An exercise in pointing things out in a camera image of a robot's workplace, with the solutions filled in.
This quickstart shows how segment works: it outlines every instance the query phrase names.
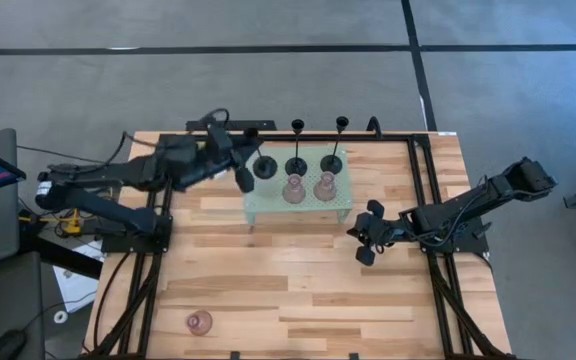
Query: white paper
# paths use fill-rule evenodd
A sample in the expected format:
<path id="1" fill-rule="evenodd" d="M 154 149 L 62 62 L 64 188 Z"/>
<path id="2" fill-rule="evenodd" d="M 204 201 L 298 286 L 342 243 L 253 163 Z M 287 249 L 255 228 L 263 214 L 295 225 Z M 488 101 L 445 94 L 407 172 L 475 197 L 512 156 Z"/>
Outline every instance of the white paper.
<path id="1" fill-rule="evenodd" d="M 92 241 L 88 243 L 88 245 L 81 245 L 73 249 L 73 251 L 103 262 L 104 257 L 99 249 L 101 249 L 101 241 Z M 97 290 L 99 281 L 83 275 L 75 274 L 58 266 L 53 266 L 52 268 L 57 277 L 61 296 L 63 297 L 64 302 L 66 302 L 64 307 L 67 312 L 73 313 L 95 300 L 95 294 L 90 293 Z"/>

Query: wood plank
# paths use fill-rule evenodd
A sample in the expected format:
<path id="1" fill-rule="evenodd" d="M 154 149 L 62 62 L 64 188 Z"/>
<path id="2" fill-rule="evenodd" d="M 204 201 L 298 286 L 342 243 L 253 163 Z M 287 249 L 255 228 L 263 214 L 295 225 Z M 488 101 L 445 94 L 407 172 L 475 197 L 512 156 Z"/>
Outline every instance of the wood plank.
<path id="1" fill-rule="evenodd" d="M 136 136 L 156 142 L 159 134 Z M 442 198 L 468 190 L 457 137 L 431 134 L 430 139 Z M 231 351 L 240 351 L 246 359 L 340 359 L 351 352 L 371 359 L 443 357 L 427 260 L 419 246 L 397 244 L 378 255 L 374 266 L 364 267 L 355 260 L 359 242 L 346 235 L 370 199 L 386 206 L 389 219 L 417 206 L 407 146 L 395 142 L 344 145 L 354 199 L 344 225 L 337 224 L 334 213 L 295 213 L 259 216 L 251 229 L 232 173 L 173 196 L 174 232 L 162 262 L 149 358 L 224 359 Z M 152 148 L 133 144 L 130 157 L 151 152 Z M 430 201 L 420 148 L 417 153 Z M 124 188 L 120 202 L 141 207 L 146 194 Z M 100 289 L 106 287 L 120 258 L 114 254 L 106 260 Z M 465 307 L 493 343 L 509 352 L 490 270 L 470 254 L 457 254 L 455 260 Z M 133 261 L 134 255 L 109 290 L 100 338 L 124 310 Z M 185 326 L 188 315 L 199 309 L 209 311 L 214 321 L 204 337 L 191 335 Z M 448 312 L 459 349 L 454 315 Z M 141 315 L 136 319 L 131 331 L 133 351 Z M 86 336 L 89 348 L 92 325 Z"/>

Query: glass tray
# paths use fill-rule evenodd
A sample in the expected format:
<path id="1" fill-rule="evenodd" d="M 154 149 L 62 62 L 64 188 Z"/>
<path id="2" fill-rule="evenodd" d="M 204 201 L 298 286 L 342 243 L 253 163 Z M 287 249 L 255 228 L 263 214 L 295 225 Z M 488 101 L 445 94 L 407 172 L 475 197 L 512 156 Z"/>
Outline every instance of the glass tray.
<path id="1" fill-rule="evenodd" d="M 262 180 L 255 177 L 255 190 L 244 195 L 244 211 L 248 224 L 255 224 L 258 213 L 278 213 L 278 212 L 307 212 L 307 211 L 336 211 L 337 220 L 343 223 L 352 209 L 352 185 L 348 174 L 348 156 L 346 148 L 339 145 L 337 156 L 343 163 L 341 171 L 335 175 L 335 186 L 337 196 L 330 201 L 321 201 L 315 197 L 313 188 L 321 179 L 319 163 L 321 159 L 332 154 L 334 145 L 324 146 L 300 146 L 299 157 L 308 164 L 308 171 L 303 177 L 306 198 L 299 204 L 290 204 L 284 200 L 282 191 L 288 182 L 285 165 L 288 159 L 295 156 L 294 147 L 272 147 L 263 146 L 260 148 L 262 155 L 271 156 L 277 161 L 277 173 L 270 179 Z M 252 172 L 252 164 L 259 157 L 253 155 L 246 167 Z"/>

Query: gray carpet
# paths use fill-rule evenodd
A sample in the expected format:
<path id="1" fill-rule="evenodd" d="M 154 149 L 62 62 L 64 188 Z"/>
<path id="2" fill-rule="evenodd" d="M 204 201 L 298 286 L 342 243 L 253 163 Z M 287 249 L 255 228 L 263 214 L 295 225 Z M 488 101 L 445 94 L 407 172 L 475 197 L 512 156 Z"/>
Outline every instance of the gray carpet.
<path id="1" fill-rule="evenodd" d="M 422 45 L 576 43 L 576 1 L 411 3 Z M 0 0 L 0 48 L 407 42 L 398 0 Z M 576 359 L 576 210 L 561 201 L 576 191 L 576 52 L 423 61 L 438 129 L 459 133 L 472 184 L 524 155 L 560 181 L 547 199 L 486 219 L 514 352 Z M 426 128 L 407 52 L 0 56 L 0 129 L 17 129 L 23 145 L 103 159 L 121 130 L 181 130 L 216 107 L 280 129 L 294 118 L 333 129 L 339 115 L 351 129 L 373 115 L 388 130 Z M 20 152 L 27 202 L 35 174 L 58 161 Z M 44 279 L 44 303 L 60 301 L 48 267 Z M 46 321 L 47 349 L 77 354 L 89 311 Z"/>

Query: wooden tabletop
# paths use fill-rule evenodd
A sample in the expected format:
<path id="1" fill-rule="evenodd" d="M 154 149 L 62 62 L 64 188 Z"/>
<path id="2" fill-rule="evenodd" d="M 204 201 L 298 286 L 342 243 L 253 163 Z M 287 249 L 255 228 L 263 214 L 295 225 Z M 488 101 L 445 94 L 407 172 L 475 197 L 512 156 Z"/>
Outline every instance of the wooden tabletop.
<path id="1" fill-rule="evenodd" d="M 136 137 L 156 142 L 159 134 L 138 132 Z M 429 135 L 442 198 L 468 190 L 457 137 Z M 334 212 L 259 215 L 250 233 L 232 174 L 174 195 L 174 233 L 163 258 L 149 358 L 228 358 L 231 351 L 240 351 L 242 358 L 347 358 L 352 352 L 361 358 L 443 357 L 427 260 L 418 245 L 397 244 L 378 255 L 374 266 L 364 267 L 355 260 L 359 243 L 346 235 L 370 199 L 381 201 L 390 219 L 417 206 L 406 144 L 344 145 L 354 197 L 344 225 L 336 223 Z M 133 144 L 130 156 L 151 151 Z M 418 154 L 431 199 L 421 149 Z M 120 202 L 145 206 L 146 194 L 124 188 Z M 104 264 L 88 348 L 101 290 L 121 257 L 110 255 Z M 100 338 L 125 309 L 134 257 L 109 291 Z M 455 260 L 466 309 L 493 344 L 510 352 L 491 271 L 471 254 L 457 254 Z M 191 335 L 185 325 L 186 317 L 200 309 L 214 319 L 203 337 Z M 456 319 L 448 313 L 460 351 Z M 133 351 L 141 313 L 136 319 Z"/>

